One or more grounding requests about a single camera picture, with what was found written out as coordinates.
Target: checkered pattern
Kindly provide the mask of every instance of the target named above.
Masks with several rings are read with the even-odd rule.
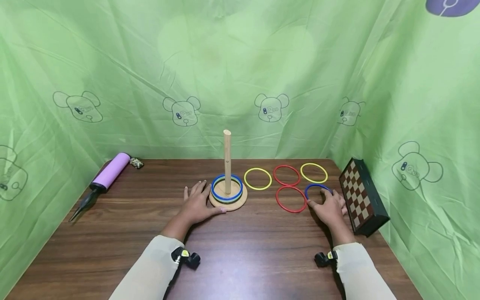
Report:
[[[340,176],[340,184],[346,196],[345,202],[355,229],[374,215],[373,206],[363,186],[355,161]]]

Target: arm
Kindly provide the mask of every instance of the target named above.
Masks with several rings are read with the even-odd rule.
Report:
[[[226,212],[224,208],[206,207],[210,185],[206,188],[205,185],[205,180],[199,181],[192,187],[190,194],[188,188],[185,187],[182,209],[167,223],[160,235],[153,238],[148,244],[140,258],[110,296],[110,300],[157,300],[163,298],[178,268],[171,258],[171,253],[178,247],[184,246],[183,242],[190,227],[213,215]]]
[[[309,206],[332,234],[333,250],[337,253],[337,272],[342,279],[347,300],[396,299],[373,265],[365,248],[357,243],[343,215],[347,212],[345,200],[336,191],[333,195],[322,189],[324,204],[309,201]]]

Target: red ring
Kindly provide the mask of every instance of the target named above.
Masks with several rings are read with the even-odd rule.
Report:
[[[304,203],[303,203],[303,207],[302,207],[301,209],[299,209],[299,210],[291,210],[291,209],[286,208],[285,206],[283,206],[283,204],[280,203],[280,200],[278,199],[278,192],[280,192],[280,190],[282,190],[282,189],[288,189],[288,188],[297,190],[297,191],[303,196]],[[307,207],[307,198],[305,198],[305,195],[303,194],[302,191],[300,191],[299,189],[297,189],[297,188],[294,187],[294,186],[290,186],[290,185],[281,186],[281,187],[276,191],[275,198],[276,198],[276,202],[278,203],[278,205],[280,205],[281,208],[285,209],[285,210],[288,211],[289,213],[299,213],[299,212],[302,212],[302,211]]]
[[[294,170],[294,171],[297,173],[297,176],[299,177],[298,180],[297,180],[297,182],[295,182],[294,184],[286,184],[286,183],[283,183],[283,182],[281,182],[280,180],[278,180],[278,178],[276,177],[275,172],[276,172],[276,170],[277,170],[278,168],[281,168],[281,167],[286,167],[286,168],[290,168],[290,169]],[[280,165],[280,166],[276,167],[275,169],[273,169],[273,178],[275,178],[275,180],[276,180],[278,183],[280,183],[281,185],[284,185],[284,186],[296,186],[297,184],[300,183],[300,173],[299,173],[299,172],[297,171],[297,169],[295,169],[294,167],[287,166],[287,165]]]

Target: purple logo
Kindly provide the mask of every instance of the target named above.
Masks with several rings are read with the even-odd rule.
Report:
[[[480,0],[427,0],[427,10],[441,17],[460,17],[474,10]]]

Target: black clamp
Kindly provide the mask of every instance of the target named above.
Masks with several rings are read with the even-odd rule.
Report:
[[[315,254],[315,263],[317,264],[317,267],[323,268],[332,263],[332,261],[336,260],[338,258],[337,254],[335,251],[330,251],[325,255],[323,252],[318,252]]]
[[[190,269],[195,270],[200,264],[200,256],[196,253],[190,253],[183,247],[178,247],[172,252],[172,260],[180,265],[185,263]]]

